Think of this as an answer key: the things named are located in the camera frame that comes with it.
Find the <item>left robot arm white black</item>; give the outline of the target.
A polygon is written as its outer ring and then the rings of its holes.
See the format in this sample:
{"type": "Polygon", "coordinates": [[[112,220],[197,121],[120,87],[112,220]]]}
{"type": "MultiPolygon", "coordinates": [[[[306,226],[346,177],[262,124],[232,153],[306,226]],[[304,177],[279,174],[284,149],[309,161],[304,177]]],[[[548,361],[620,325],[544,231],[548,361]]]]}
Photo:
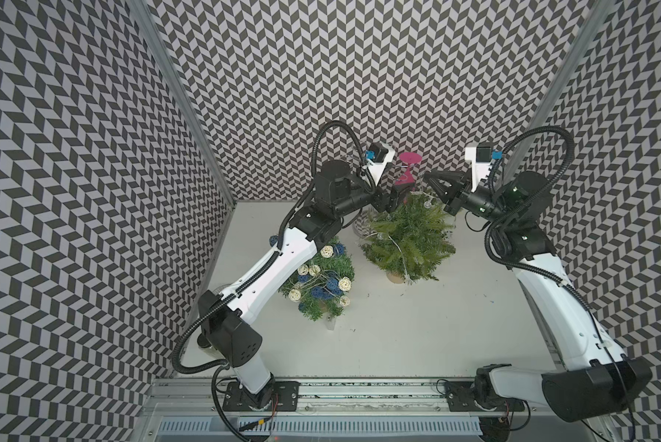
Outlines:
{"type": "Polygon", "coordinates": [[[396,154],[384,142],[362,147],[343,121],[323,124],[311,148],[311,182],[280,224],[275,243],[236,282],[219,293],[201,295],[198,320],[174,346],[173,370],[192,375],[212,368],[230,369],[253,408],[263,409],[273,401],[275,378],[262,360],[262,337],[252,325],[286,280],[343,229],[347,215],[367,206],[377,211],[397,207],[402,191],[394,188],[386,193],[380,187],[396,154]],[[320,142],[334,128],[350,136],[359,154],[358,165],[317,160],[320,142]]]}

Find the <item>clear battery box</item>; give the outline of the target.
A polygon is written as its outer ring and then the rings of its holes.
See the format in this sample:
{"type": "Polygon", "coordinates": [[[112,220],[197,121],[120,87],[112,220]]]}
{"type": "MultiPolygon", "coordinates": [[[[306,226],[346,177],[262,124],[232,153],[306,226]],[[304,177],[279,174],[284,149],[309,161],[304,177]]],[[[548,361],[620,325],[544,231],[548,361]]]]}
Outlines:
{"type": "Polygon", "coordinates": [[[325,327],[326,327],[326,329],[327,329],[328,331],[330,331],[330,332],[335,331],[335,330],[336,330],[336,326],[337,326],[337,317],[333,317],[333,316],[327,315],[327,316],[324,318],[324,324],[325,324],[325,327]]]}

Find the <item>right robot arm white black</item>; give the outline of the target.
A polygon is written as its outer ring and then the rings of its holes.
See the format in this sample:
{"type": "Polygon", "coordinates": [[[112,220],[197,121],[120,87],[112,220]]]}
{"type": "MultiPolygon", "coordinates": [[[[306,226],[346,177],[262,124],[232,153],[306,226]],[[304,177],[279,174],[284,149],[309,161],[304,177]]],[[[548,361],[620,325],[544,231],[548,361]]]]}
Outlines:
{"type": "Polygon", "coordinates": [[[516,276],[543,335],[555,346],[561,371],[538,371],[493,364],[479,368],[476,403],[485,408],[509,400],[547,405],[573,423],[607,414],[633,412],[635,399],[651,381],[644,357],[628,357],[597,321],[567,276],[562,260],[538,219],[551,204],[551,189],[574,160],[573,135],[558,126],[528,130],[501,150],[481,143],[466,150],[469,171],[430,171],[425,182],[450,215],[465,210],[486,221],[488,257],[516,276]],[[563,156],[551,176],[524,171],[501,186],[495,176],[504,157],[537,134],[562,140],[563,156]]]}

